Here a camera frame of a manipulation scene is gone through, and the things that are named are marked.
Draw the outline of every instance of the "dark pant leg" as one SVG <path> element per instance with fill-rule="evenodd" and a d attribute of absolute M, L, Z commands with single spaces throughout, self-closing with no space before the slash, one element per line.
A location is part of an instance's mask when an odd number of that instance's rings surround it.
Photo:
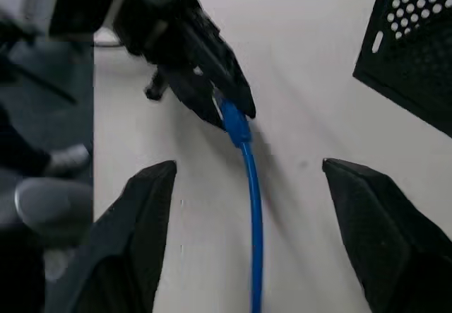
<path fill-rule="evenodd" d="M 49 154 L 34 149 L 14 129 L 0 105 L 0 166 L 25 176 L 39 176 L 49 161 Z"/>

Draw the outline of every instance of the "cable connector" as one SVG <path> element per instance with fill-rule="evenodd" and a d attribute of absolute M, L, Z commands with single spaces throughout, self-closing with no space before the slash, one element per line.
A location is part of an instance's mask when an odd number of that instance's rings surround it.
<path fill-rule="evenodd" d="M 252 139 L 248 120 L 232 102 L 218 94 L 215 94 L 215 99 L 223 116 L 225 130 L 230 135 L 234 146 L 240 148 L 243 143 L 251 142 Z"/>

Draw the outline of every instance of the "gray floor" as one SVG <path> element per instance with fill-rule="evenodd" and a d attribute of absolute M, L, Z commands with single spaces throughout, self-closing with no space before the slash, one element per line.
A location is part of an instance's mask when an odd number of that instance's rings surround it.
<path fill-rule="evenodd" d="M 77 100 L 71 105 L 27 78 L 0 83 L 0 102 L 13 125 L 34 146 L 58 150 L 93 142 L 93 52 L 79 54 L 65 42 L 40 41 L 35 47 L 18 44 L 10 58 L 41 78 L 64 89 Z M 77 176 L 92 184 L 92 166 Z M 0 169 L 0 192 L 22 179 Z"/>

